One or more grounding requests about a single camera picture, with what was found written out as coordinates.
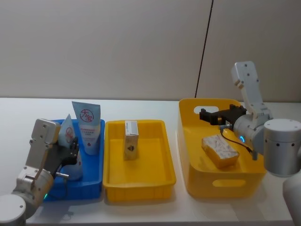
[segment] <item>bin handle hole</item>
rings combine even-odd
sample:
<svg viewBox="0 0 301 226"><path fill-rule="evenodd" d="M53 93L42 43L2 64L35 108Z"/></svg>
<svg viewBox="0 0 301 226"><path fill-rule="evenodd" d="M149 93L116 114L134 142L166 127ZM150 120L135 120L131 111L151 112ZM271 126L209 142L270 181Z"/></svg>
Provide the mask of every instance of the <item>bin handle hole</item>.
<svg viewBox="0 0 301 226"><path fill-rule="evenodd" d="M237 179L219 179L212 182L214 187L243 187L246 185L245 180Z"/></svg>
<svg viewBox="0 0 301 226"><path fill-rule="evenodd" d="M196 106L193 109L193 112L195 114L199 114L201 112L201 109L204 108L207 112L213 113L213 112L218 112L219 109L217 106Z"/></svg>

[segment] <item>black cable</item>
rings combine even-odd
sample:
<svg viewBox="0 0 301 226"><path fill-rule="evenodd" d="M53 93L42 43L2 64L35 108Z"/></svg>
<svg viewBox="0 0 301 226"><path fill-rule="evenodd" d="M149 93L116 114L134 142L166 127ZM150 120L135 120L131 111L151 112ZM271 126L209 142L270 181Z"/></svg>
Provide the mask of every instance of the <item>black cable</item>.
<svg viewBox="0 0 301 226"><path fill-rule="evenodd" d="M238 144L238 145L241 145L241 146L245 147L249 153L252 153L252 152L253 152L253 151L251 150L251 148L249 148L248 146L243 145L243 144L240 143L240 142L236 142L236 141L234 141L234 140L230 140L229 138L226 138L226 137L223 135L223 133L222 133L223 131L224 131L223 129L220 129L221 136L222 136L224 139L226 139L226 140L228 140L228 141L231 141L231 142L233 142L233 143L235 143L235 144Z"/></svg>
<svg viewBox="0 0 301 226"><path fill-rule="evenodd" d="M208 24L207 24L207 30L206 30L206 35L205 35L205 41L204 41L204 46L203 46L201 65L199 66L199 72L198 72L197 88L196 88L196 93L194 95L194 98L197 97L197 92L198 92L198 83L199 83L199 78L200 78L200 75L201 75L202 64L203 64L203 59L204 59L204 54L205 54L205 46L206 46L206 41L207 41L207 36L208 36L208 31L209 31L209 24L210 24L211 13L212 13L212 8L213 8L213 1L214 0L211 1L211 8L210 8L209 19L208 19Z"/></svg>

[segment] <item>blue indicator light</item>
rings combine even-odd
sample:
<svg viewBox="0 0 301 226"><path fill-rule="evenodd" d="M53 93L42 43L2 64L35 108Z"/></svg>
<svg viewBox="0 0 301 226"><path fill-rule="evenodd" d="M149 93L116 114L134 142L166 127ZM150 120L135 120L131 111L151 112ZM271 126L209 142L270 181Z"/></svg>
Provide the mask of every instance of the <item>blue indicator light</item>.
<svg viewBox="0 0 301 226"><path fill-rule="evenodd" d="M243 136L240 136L239 139L244 143L245 142L245 139Z"/></svg>

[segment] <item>blue plastic tray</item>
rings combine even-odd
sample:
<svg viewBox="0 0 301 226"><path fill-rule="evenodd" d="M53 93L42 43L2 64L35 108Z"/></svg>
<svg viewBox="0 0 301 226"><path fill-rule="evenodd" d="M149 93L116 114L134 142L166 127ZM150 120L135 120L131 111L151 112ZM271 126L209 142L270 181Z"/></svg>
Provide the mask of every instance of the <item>blue plastic tray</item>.
<svg viewBox="0 0 301 226"><path fill-rule="evenodd" d="M45 197L45 201L96 199L100 197L103 182L103 144L104 144L104 120L100 120L100 150L98 155L86 154L79 130L79 123L72 119L75 135L79 138L79 150L83 162L83 177L78 181L67 182L66 187L62 178L56 177L54 185Z"/></svg>

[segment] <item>logo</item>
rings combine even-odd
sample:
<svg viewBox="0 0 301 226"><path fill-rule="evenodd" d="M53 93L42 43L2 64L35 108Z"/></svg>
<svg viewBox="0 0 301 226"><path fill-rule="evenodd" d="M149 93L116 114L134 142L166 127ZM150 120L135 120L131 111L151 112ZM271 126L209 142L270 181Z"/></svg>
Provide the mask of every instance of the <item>logo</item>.
<svg viewBox="0 0 301 226"><path fill-rule="evenodd" d="M84 109L80 112L80 118L85 122L92 122L94 115L89 109Z"/></svg>
<svg viewBox="0 0 301 226"><path fill-rule="evenodd" d="M134 146L130 146L130 147L128 147L127 148L129 151L133 151L135 148L134 148Z"/></svg>
<svg viewBox="0 0 301 226"><path fill-rule="evenodd" d="M66 141L68 143L70 143L73 140L73 129L71 127L68 127L66 129L66 135L65 135L65 137L66 137Z"/></svg>

